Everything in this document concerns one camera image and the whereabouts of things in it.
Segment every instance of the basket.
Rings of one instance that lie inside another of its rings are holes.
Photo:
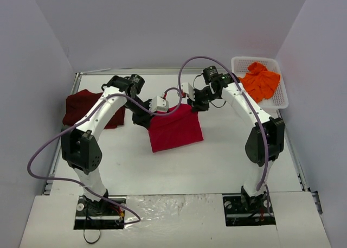
[[[266,68],[274,73],[278,73],[281,76],[278,87],[273,94],[271,99],[262,100],[259,102],[259,106],[263,109],[268,110],[278,110],[285,109],[288,107],[288,97],[286,92],[286,87],[284,86],[283,77],[281,74],[280,67],[278,63],[274,59],[270,58],[259,58],[259,57],[246,57],[246,56],[238,56],[232,58],[232,72],[237,77],[245,77],[248,72],[248,66],[254,62],[262,63],[266,66]]]

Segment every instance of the folded cloth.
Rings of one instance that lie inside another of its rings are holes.
[[[191,111],[190,105],[181,104],[172,115],[154,116],[148,129],[152,151],[158,152],[203,141],[197,115],[198,112]]]
[[[275,93],[281,76],[270,72],[259,62],[254,62],[248,66],[249,73],[244,78],[240,78],[243,87],[256,103],[263,99],[270,99]]]
[[[78,122],[98,101],[102,93],[92,93],[88,90],[80,91],[66,98],[66,114],[63,124],[73,126]],[[121,107],[106,125],[106,129],[114,129],[124,125],[125,108]]]

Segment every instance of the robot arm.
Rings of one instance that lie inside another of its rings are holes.
[[[183,92],[189,97],[188,104],[192,106],[192,111],[206,111],[211,101],[224,99],[251,128],[245,151],[253,164],[245,184],[241,188],[243,205],[251,211],[259,204],[265,191],[264,186],[257,190],[257,185],[264,172],[265,150],[258,121],[242,95],[242,92],[246,95],[248,93],[243,89],[241,83],[239,83],[240,91],[229,74],[218,74],[215,66],[204,69],[202,75],[207,86],[201,90],[192,88],[188,83],[182,84]],[[271,117],[251,97],[248,97],[248,100],[257,112],[266,133],[269,152],[267,170],[269,171],[273,162],[284,149],[284,122],[281,118]]]
[[[136,74],[125,78],[114,76],[106,84],[106,88],[100,99],[82,120],[94,113],[91,119],[61,137],[63,159],[74,169],[79,180],[83,184],[101,196],[108,196],[107,189],[102,183],[98,168],[102,159],[102,152],[98,145],[98,139],[104,127],[122,106],[125,106],[133,112],[132,119],[135,124],[145,128],[149,127],[150,120],[153,117],[153,115],[150,115],[138,105],[121,95],[112,98],[108,98],[108,96],[112,94],[122,94],[134,99],[147,110],[150,109],[155,111],[158,108],[157,105],[160,105],[160,111],[162,112],[168,110],[167,101],[161,97],[156,97],[155,103],[152,103],[151,99],[143,102],[138,98],[137,95],[141,92],[144,82],[144,79]],[[100,201],[100,198],[94,196],[85,189],[83,195],[89,201]]]

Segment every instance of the white table surface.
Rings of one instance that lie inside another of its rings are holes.
[[[128,196],[142,221],[102,230],[93,247],[330,248],[311,193],[271,193],[271,199],[276,226],[226,227],[220,194]],[[20,247],[91,247],[73,230],[77,201],[77,195],[37,196]],[[87,230],[86,237],[98,233]]]
[[[177,75],[142,75],[145,85],[139,95],[143,101],[161,95],[178,84]],[[79,91],[101,92],[101,85],[111,75],[82,76]],[[192,82],[194,75],[184,75],[182,81]],[[196,87],[205,86],[200,77]],[[178,102],[177,93],[168,95],[170,106]],[[125,125],[104,130],[99,139],[103,153],[100,173],[111,195],[152,194],[214,194],[239,193],[250,160],[245,143],[250,133],[243,120],[229,106],[213,106],[199,113],[204,141],[184,147],[151,151],[147,130],[132,124],[132,113],[126,110]],[[56,176],[78,179],[59,154]],[[285,143],[284,151],[271,168],[268,185],[271,192],[301,191],[291,155]],[[81,187],[69,182],[53,183],[51,195],[82,194]]]

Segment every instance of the dark red cloth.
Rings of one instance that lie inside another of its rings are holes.
[[[63,124],[73,126],[78,122],[98,101],[102,93],[92,93],[88,90],[80,91],[66,98],[66,114]],[[114,129],[124,125],[125,108],[120,108],[107,123],[105,129]]]
[[[181,104],[172,115],[153,117],[148,129],[152,151],[158,152],[203,141],[197,115],[197,112],[191,112],[190,105]]]

